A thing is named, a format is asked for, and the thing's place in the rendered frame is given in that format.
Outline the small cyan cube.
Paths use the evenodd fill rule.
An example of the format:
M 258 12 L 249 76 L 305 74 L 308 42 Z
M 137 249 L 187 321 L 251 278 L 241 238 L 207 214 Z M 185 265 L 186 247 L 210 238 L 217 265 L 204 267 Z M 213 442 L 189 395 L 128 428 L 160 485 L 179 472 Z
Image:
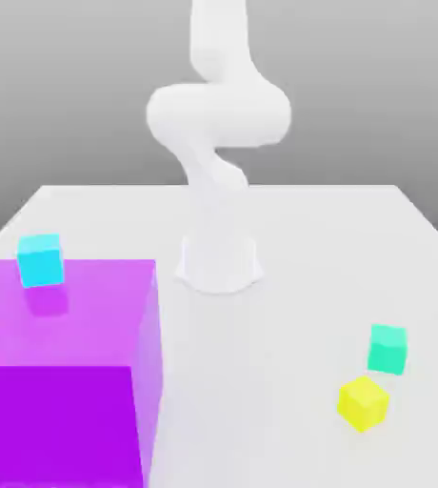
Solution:
M 25 289 L 62 284 L 64 260 L 59 234 L 34 234 L 19 238 L 16 260 Z

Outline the small yellow cube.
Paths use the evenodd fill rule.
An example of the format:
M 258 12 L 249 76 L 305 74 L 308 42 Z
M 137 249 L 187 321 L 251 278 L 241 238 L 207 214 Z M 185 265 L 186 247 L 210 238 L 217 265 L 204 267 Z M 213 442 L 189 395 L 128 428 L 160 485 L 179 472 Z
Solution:
M 389 395 L 368 376 L 359 376 L 339 390 L 337 412 L 362 433 L 381 423 L 387 414 Z

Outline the large purple box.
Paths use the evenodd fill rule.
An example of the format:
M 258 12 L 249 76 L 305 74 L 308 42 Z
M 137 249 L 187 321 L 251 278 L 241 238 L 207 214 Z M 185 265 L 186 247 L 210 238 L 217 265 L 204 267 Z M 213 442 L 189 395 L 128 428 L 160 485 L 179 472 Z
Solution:
M 162 392 L 153 260 L 0 259 L 0 488 L 149 488 Z

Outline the small teal cube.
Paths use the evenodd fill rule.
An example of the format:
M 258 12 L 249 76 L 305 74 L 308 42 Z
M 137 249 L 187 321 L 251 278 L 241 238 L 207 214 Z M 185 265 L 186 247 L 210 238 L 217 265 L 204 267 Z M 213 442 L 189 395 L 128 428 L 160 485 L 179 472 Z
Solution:
M 404 327 L 373 324 L 370 330 L 368 369 L 400 376 L 406 367 L 408 334 Z

